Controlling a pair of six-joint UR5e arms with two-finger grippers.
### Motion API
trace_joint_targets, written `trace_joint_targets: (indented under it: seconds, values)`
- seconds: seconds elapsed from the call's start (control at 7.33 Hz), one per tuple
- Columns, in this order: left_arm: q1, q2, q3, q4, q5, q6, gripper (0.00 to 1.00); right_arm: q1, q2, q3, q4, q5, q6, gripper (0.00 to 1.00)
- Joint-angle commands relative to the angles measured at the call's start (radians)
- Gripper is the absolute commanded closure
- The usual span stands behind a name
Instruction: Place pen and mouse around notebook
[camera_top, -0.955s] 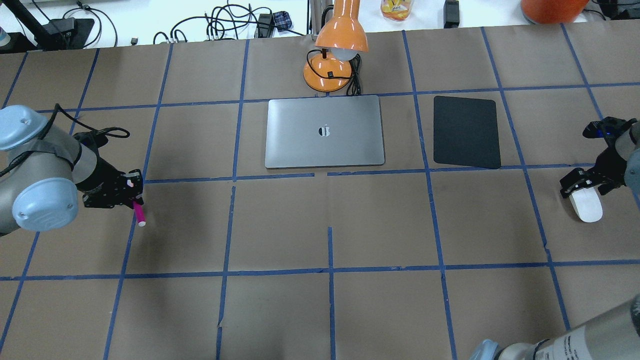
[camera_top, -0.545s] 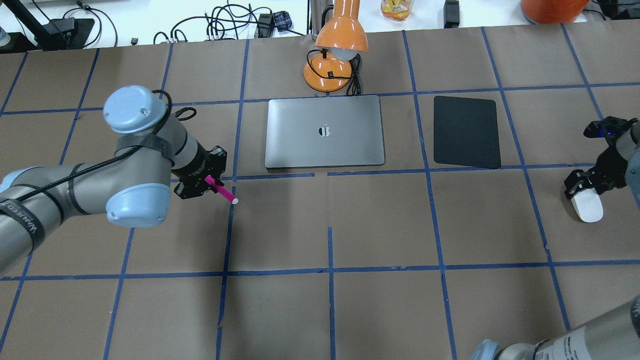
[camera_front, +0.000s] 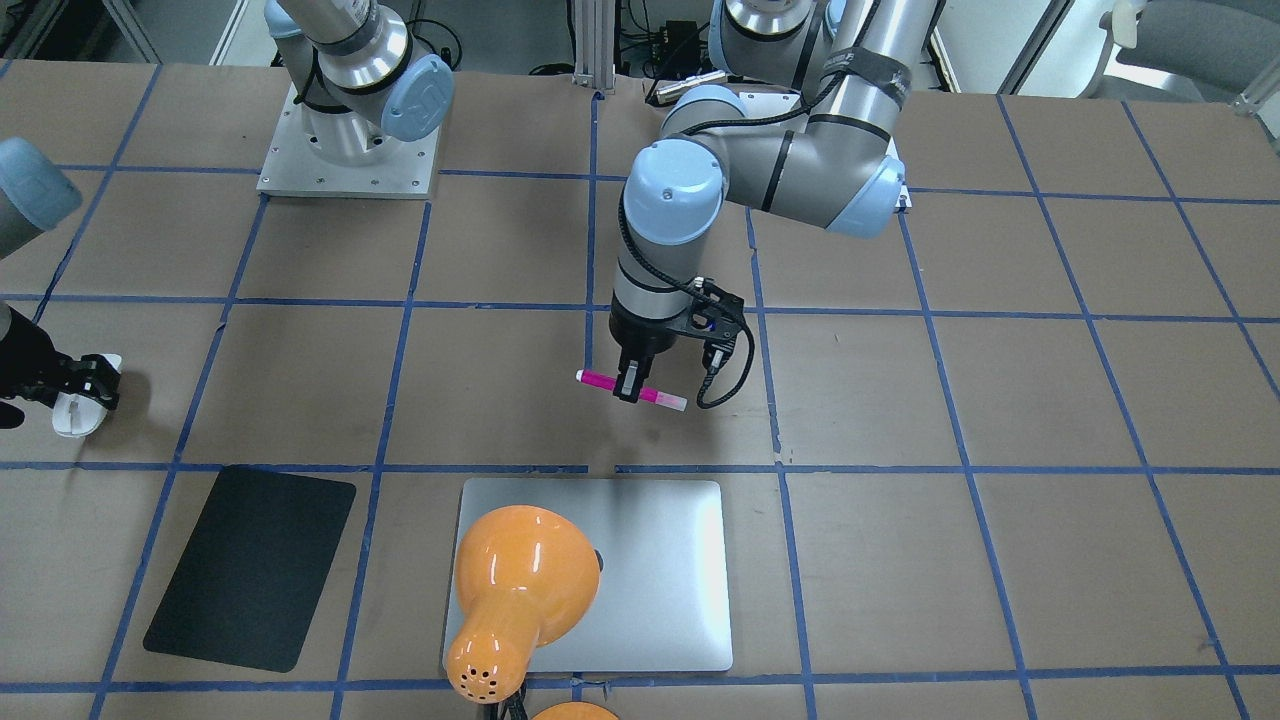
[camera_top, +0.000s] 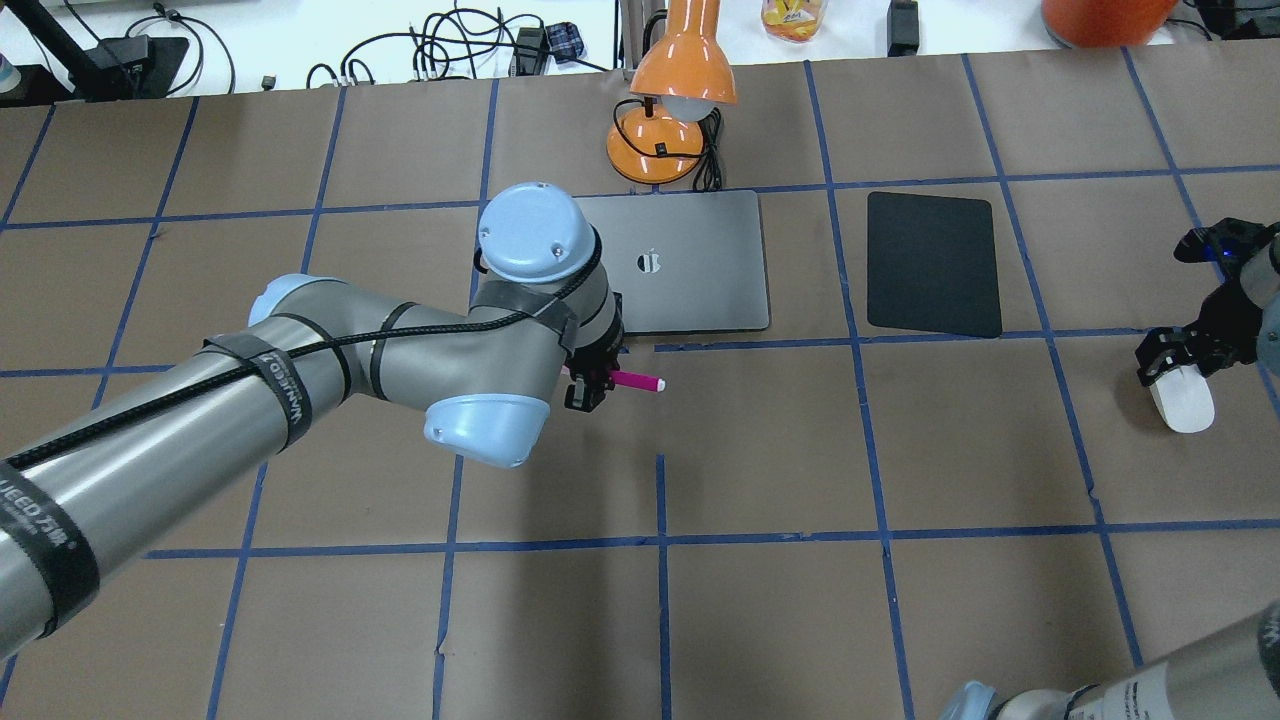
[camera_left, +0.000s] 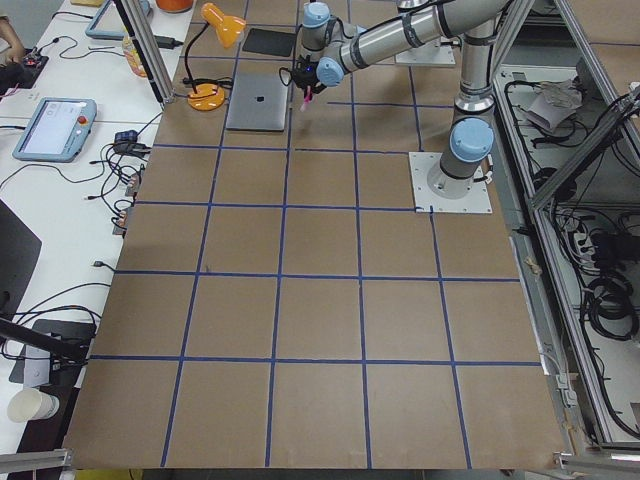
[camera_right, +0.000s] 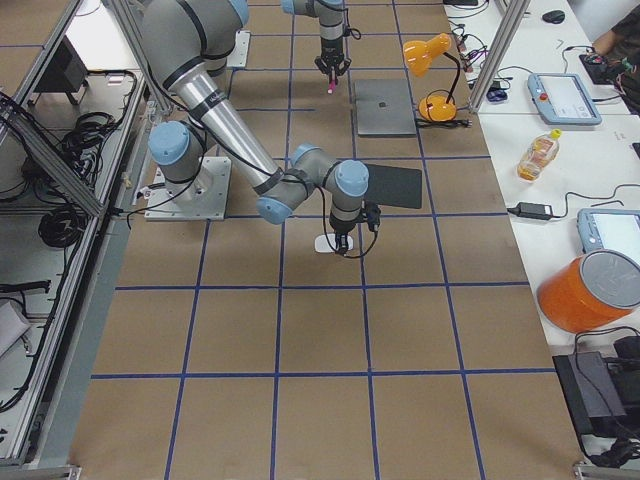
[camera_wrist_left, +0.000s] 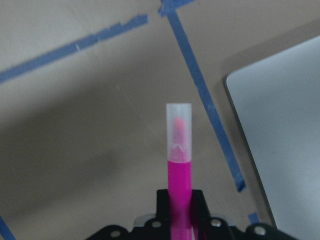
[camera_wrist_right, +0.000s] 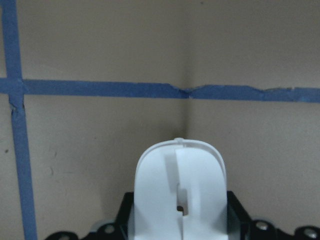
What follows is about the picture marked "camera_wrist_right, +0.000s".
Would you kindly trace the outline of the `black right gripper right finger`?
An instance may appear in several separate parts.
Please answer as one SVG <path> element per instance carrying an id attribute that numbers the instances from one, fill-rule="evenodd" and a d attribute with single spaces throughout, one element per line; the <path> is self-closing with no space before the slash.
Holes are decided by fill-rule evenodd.
<path id="1" fill-rule="evenodd" d="M 227 191 L 227 235 L 229 240 L 246 240 L 251 217 L 232 191 Z"/>

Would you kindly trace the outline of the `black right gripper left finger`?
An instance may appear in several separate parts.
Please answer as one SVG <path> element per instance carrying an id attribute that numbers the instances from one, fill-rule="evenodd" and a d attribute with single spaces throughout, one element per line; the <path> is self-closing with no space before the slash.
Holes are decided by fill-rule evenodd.
<path id="1" fill-rule="evenodd" d="M 134 193 L 123 196 L 114 222 L 115 240 L 133 240 L 135 238 Z"/>

